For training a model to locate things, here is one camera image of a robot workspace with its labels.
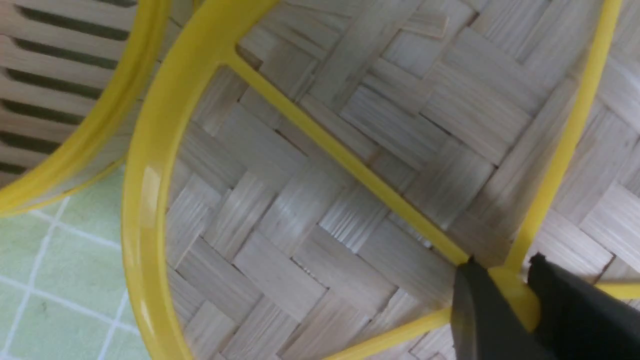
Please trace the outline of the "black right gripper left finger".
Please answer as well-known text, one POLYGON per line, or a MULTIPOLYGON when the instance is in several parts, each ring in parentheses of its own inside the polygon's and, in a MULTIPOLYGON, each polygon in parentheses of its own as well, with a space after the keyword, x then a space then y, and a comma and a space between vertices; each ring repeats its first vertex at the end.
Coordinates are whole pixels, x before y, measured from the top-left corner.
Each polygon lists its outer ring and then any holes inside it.
POLYGON ((553 360, 535 338, 541 302, 519 275, 474 258, 455 269, 450 328, 458 360, 553 360))

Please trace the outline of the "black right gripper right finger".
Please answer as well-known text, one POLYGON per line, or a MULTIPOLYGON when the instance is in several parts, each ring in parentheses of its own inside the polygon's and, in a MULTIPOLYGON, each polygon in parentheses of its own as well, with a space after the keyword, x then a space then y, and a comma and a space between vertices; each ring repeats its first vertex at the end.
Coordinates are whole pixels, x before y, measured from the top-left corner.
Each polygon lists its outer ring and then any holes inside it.
POLYGON ((640 313, 538 253, 528 285, 540 301, 534 335, 549 360, 637 360, 640 313))

